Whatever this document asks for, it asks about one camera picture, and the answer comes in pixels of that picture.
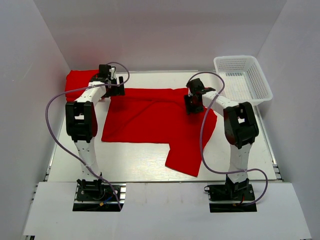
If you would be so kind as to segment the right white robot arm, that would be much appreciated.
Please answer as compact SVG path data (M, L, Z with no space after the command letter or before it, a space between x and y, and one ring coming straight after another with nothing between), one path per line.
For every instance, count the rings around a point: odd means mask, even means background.
M210 198L213 201L241 201L252 189L248 177L249 154L259 135L253 107L249 102L238 103L212 87L205 87L199 78L188 81L186 87L186 112L205 112L205 116L210 110L218 113L223 117L224 135L230 144L229 169L223 172L225 183L210 185Z

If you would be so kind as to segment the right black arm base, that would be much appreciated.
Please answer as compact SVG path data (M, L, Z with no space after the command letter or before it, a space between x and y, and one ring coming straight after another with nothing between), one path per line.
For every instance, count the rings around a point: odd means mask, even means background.
M203 189L208 194L210 213L254 213L257 212L253 186L232 193L225 184L210 184Z

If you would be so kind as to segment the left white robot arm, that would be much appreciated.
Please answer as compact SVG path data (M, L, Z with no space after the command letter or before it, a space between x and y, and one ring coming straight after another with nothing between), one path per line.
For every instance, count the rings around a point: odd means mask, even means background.
M116 67L101 64L98 73L91 77L88 88L75 100L65 104L66 132L76 146L82 162L82 173L85 177L97 177L97 181L88 188L88 193L96 200L105 196L106 187L101 184L102 174L97 175L99 167L95 137L98 133L98 121L95 106L103 98L124 95L124 79L122 76L116 77Z

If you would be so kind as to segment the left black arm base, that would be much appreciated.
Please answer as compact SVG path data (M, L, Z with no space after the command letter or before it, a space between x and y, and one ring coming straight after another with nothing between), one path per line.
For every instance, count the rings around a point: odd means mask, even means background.
M125 184L113 185L120 207L125 203ZM116 195L108 184L95 186L93 182L85 187L77 185L72 211L73 212L120 212Z

